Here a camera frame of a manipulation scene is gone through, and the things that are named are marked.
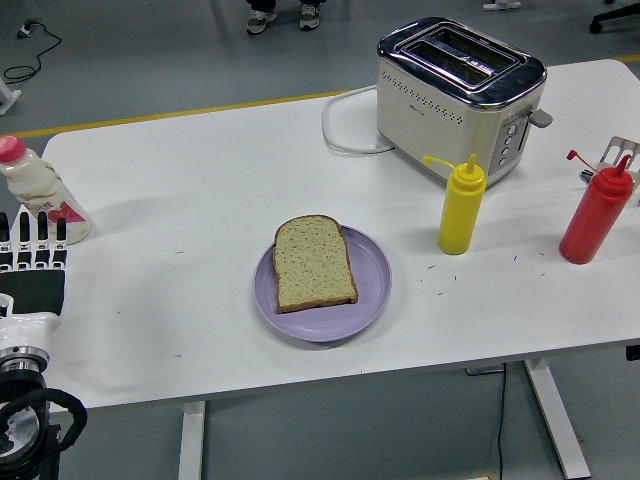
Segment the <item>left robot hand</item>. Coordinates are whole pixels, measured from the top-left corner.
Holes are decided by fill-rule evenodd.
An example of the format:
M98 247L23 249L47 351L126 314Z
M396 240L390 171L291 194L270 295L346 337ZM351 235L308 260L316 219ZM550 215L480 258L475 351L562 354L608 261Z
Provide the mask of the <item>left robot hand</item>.
M51 236L40 212L18 218L13 237L1 214L1 350L36 349L48 357L51 336L61 324L67 263L66 221Z

